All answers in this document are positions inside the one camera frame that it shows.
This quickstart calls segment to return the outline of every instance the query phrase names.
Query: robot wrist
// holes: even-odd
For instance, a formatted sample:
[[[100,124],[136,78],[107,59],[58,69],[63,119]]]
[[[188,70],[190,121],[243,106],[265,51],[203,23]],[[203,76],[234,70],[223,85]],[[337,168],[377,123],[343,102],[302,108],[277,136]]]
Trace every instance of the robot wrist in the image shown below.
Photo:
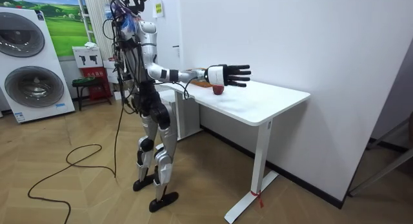
[[[211,85],[225,85],[224,65],[210,66],[205,70],[206,81]]]

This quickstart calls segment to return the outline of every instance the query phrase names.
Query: wooden floor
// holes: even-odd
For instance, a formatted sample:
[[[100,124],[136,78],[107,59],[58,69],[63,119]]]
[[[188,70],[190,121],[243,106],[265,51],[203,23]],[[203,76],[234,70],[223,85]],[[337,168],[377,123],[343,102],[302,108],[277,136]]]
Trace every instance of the wooden floor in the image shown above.
[[[24,125],[18,125],[11,115],[0,119],[0,223],[63,223],[64,204],[29,199],[28,189],[66,167],[67,153],[81,145],[103,146],[85,165],[113,167],[120,110],[119,105],[103,103]],[[204,132],[179,142],[168,186],[169,191],[179,192],[179,199],[151,214],[148,204],[154,198],[153,186],[132,191],[137,178],[136,143],[141,136],[138,116],[124,115],[117,179],[100,168],[70,168],[40,184],[33,195],[69,201],[73,209],[68,223],[226,223],[225,213],[249,191],[253,159]],[[80,151],[71,160],[91,150]],[[396,156],[383,149],[367,152],[356,183]],[[348,198],[342,210],[282,177],[264,191],[263,201],[263,209],[255,201],[236,223],[413,223],[413,162]]]

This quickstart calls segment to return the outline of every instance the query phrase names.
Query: red tag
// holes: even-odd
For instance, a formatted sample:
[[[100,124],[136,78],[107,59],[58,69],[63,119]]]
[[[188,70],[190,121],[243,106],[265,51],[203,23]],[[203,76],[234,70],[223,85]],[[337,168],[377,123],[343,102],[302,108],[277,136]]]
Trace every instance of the red tag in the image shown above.
[[[252,194],[253,196],[256,196],[256,197],[258,198],[259,207],[262,209],[262,208],[264,207],[264,203],[263,203],[263,200],[261,199],[261,191],[259,191],[258,194],[256,194],[255,192],[252,192],[252,191],[251,191],[251,194]]]

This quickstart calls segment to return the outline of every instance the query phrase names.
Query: desk top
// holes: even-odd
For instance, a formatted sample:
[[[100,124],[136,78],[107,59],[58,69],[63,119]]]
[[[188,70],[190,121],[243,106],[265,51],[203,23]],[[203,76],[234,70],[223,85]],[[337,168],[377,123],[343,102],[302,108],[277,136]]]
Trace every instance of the desk top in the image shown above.
[[[183,93],[184,89],[172,83],[161,86]],[[188,85],[191,98],[201,105],[216,110],[250,126],[259,126],[284,111],[300,104],[310,96],[288,88],[267,85],[255,81],[247,82],[246,88],[226,86],[221,95],[215,95],[212,87]]]

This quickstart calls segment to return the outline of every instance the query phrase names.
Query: robot leg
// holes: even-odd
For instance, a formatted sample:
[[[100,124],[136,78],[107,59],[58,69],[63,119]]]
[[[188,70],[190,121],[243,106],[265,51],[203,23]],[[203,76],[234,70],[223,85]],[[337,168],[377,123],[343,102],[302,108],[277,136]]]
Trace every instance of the robot leg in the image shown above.
[[[156,212],[178,199],[177,192],[165,194],[166,187],[172,174],[172,165],[177,145],[176,118],[169,105],[160,104],[155,109],[156,121],[159,124],[159,135],[163,142],[163,148],[155,153],[155,178],[156,198],[150,202],[149,211]]]
[[[138,141],[136,165],[139,179],[134,183],[134,191],[141,190],[154,180],[154,175],[148,176],[148,168],[150,167],[152,157],[154,157],[154,140],[156,137],[157,123],[150,116],[142,115],[142,124],[146,136]]]

